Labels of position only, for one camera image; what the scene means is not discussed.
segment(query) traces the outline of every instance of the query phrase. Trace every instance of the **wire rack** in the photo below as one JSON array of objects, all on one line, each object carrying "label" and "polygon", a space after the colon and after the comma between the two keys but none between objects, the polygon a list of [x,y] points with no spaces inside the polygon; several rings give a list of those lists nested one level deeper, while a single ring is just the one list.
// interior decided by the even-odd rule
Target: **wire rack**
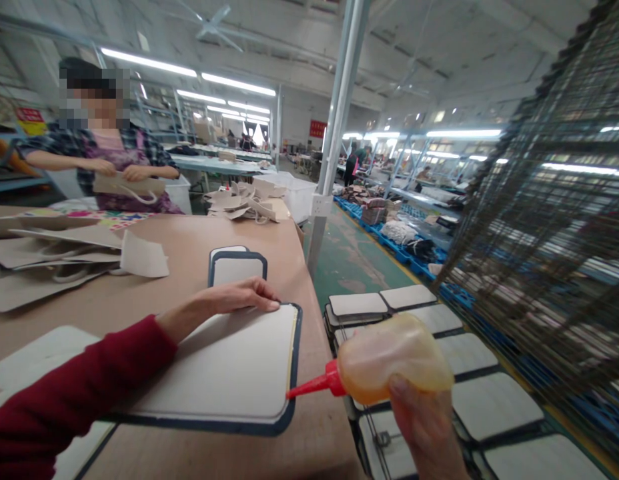
[{"label": "wire rack", "polygon": [[434,287],[619,463],[619,0],[593,8],[472,189]]}]

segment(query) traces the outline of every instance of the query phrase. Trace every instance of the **orange plastic bottle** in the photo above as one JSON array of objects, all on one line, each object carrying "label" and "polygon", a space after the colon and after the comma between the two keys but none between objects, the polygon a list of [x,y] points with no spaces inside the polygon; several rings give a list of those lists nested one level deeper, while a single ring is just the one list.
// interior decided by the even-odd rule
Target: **orange plastic bottle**
[{"label": "orange plastic bottle", "polygon": [[390,397],[390,377],[398,373],[419,390],[449,390],[454,374],[438,344],[419,319],[409,313],[370,325],[341,345],[325,375],[287,392],[287,398],[330,389],[349,394],[363,405]]}]

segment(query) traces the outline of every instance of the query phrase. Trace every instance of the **red nozzle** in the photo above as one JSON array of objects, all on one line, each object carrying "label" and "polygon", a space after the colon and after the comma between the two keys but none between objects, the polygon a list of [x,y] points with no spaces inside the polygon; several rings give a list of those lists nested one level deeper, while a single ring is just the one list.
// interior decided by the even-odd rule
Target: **red nozzle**
[{"label": "red nozzle", "polygon": [[334,397],[342,397],[343,395],[348,394],[341,383],[341,377],[338,374],[336,359],[332,360],[325,366],[325,375],[316,377],[314,380],[310,380],[299,387],[293,388],[285,394],[285,398],[289,400],[297,397],[298,395],[305,395],[306,393],[312,393],[325,389],[330,389]]}]

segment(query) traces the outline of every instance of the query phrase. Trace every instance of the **red sleeve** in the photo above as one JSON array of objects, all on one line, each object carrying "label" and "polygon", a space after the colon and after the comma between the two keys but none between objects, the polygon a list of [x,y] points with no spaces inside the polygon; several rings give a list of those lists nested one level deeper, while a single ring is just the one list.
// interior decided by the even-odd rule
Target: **red sleeve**
[{"label": "red sleeve", "polygon": [[0,408],[0,479],[50,479],[56,455],[165,367],[176,345],[150,315],[88,346]]}]

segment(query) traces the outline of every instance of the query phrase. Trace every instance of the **red sign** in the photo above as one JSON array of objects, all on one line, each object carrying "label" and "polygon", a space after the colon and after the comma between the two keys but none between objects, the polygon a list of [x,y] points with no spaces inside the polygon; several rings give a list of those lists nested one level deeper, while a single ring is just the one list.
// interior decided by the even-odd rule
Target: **red sign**
[{"label": "red sign", "polygon": [[319,122],[318,120],[312,120],[309,124],[309,136],[323,138],[323,134],[325,133],[325,129],[328,124],[325,122]]},{"label": "red sign", "polygon": [[45,122],[41,111],[36,109],[18,108],[16,109],[16,116],[20,121]]}]

